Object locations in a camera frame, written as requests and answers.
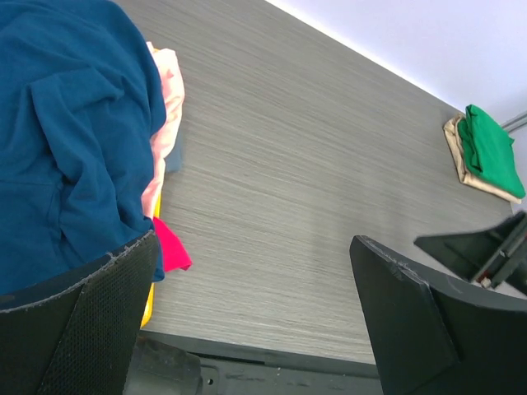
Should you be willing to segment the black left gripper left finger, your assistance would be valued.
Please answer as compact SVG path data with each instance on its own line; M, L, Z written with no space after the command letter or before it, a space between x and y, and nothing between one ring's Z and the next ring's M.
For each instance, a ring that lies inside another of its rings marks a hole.
M3 394L120 394L159 254L153 231L1 297Z

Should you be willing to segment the blue Mickey print t-shirt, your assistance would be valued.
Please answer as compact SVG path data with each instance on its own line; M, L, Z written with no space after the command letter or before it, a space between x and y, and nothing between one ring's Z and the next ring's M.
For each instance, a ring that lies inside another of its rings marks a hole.
M1 4L1 291L147 233L166 120L146 41L111 1Z

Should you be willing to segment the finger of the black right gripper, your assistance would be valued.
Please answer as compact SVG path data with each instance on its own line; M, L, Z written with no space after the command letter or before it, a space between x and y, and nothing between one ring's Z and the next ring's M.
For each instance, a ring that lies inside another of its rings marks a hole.
M419 236L414 244L467 282L526 293L526 212L473 233Z

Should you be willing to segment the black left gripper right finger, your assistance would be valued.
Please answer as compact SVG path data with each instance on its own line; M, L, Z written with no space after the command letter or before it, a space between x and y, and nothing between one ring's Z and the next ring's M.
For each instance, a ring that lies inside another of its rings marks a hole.
M414 262L367 236L350 259L385 394L524 394L526 301Z

